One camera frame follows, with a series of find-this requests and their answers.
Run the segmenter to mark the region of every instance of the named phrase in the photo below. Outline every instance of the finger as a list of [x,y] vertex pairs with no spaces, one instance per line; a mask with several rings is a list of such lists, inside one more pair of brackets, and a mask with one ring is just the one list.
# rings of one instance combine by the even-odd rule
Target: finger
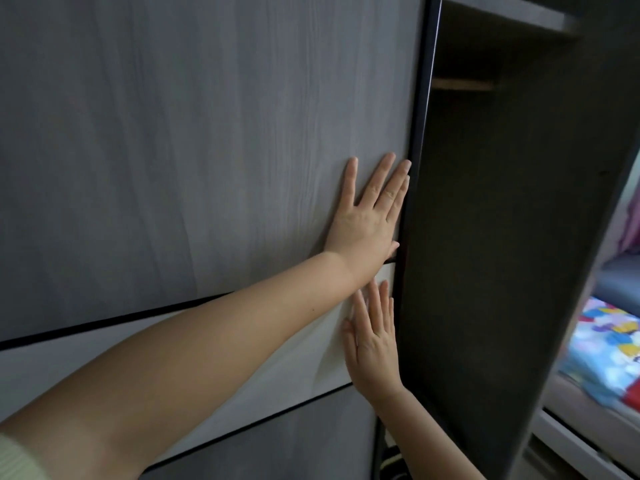
[[389,210],[396,201],[396,197],[400,192],[400,188],[402,188],[402,184],[404,183],[404,179],[409,173],[410,168],[411,161],[405,160],[398,165],[394,174],[389,178],[385,189],[380,194],[380,198],[374,206],[374,208],[379,210],[382,215],[386,216],[389,213]]
[[391,322],[389,321],[389,282],[384,280],[380,284],[380,308],[382,308],[382,327],[387,333],[391,333]]
[[391,165],[394,164],[395,159],[396,155],[394,153],[387,153],[382,158],[375,172],[373,172],[373,176],[371,177],[367,188],[364,190],[364,194],[362,195],[362,199],[358,204],[358,207],[373,209],[373,206],[376,204],[378,196],[380,195],[382,185],[384,185],[387,174],[389,173],[389,170],[391,170]]
[[358,347],[356,345],[356,332],[353,324],[347,319],[342,325],[342,346],[344,348],[344,360],[347,362],[349,373],[358,362]]
[[367,285],[369,292],[369,318],[371,319],[371,329],[376,335],[380,335],[385,329],[382,323],[382,306],[380,304],[380,292],[375,278]]
[[389,322],[391,322],[391,336],[396,339],[396,321],[394,320],[394,299],[389,298]]
[[344,169],[344,177],[342,181],[342,193],[340,195],[340,210],[348,210],[353,207],[353,201],[356,197],[356,179],[358,177],[358,159],[356,157],[349,158],[347,166]]
[[389,246],[389,254],[387,255],[387,259],[394,255],[396,249],[400,247],[400,243],[397,241],[391,241],[391,246]]
[[396,225],[396,220],[398,220],[398,216],[400,215],[400,210],[402,209],[402,202],[404,202],[404,196],[406,195],[407,190],[409,190],[409,175],[404,177],[404,182],[402,183],[402,187],[398,191],[396,195],[396,199],[394,200],[391,209],[389,209],[389,213],[387,214],[387,222],[389,224]]
[[362,291],[358,290],[353,294],[353,321],[356,327],[356,337],[358,343],[361,344],[363,340],[368,339],[373,335],[371,329],[371,321],[369,320],[369,313],[367,306],[364,303],[364,297]]

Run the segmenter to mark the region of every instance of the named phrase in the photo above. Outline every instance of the colorful bedspread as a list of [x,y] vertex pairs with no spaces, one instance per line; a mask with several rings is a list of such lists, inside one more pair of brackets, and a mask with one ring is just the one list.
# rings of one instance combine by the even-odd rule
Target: colorful bedspread
[[590,298],[560,372],[603,406],[622,401],[640,411],[640,319]]

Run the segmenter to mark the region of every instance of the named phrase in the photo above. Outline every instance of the light green sleeve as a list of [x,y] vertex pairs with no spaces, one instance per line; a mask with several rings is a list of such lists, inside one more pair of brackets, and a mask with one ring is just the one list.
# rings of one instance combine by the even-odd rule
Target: light green sleeve
[[0,435],[0,480],[49,480],[49,477],[27,450]]

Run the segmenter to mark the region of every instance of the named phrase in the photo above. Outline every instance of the hand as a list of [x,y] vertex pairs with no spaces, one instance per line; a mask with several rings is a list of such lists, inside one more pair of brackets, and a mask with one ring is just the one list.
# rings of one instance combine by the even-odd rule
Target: hand
[[387,153],[376,168],[358,205],[354,205],[358,160],[352,158],[344,172],[340,204],[335,213],[324,250],[338,254],[354,278],[354,289],[364,286],[397,249],[393,241],[396,221],[409,188],[411,162],[398,165],[384,191],[387,174],[396,159]]
[[372,280],[367,290],[369,310],[358,290],[353,295],[353,322],[344,321],[342,341],[351,380],[375,409],[405,389],[398,368],[394,299],[389,298],[389,282],[383,281],[378,290]]

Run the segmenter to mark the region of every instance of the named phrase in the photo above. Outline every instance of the bare arm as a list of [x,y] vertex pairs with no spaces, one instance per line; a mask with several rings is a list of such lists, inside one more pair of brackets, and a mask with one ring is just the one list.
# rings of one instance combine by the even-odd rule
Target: bare arm
[[353,297],[354,320],[343,327],[349,375],[395,439],[416,480],[483,480],[418,400],[402,385],[398,370],[393,298],[388,282],[368,284]]
[[160,322],[82,367],[0,425],[54,479],[133,479],[228,399],[284,341],[363,286],[391,250],[408,186],[388,154],[354,205],[347,165],[324,252]]

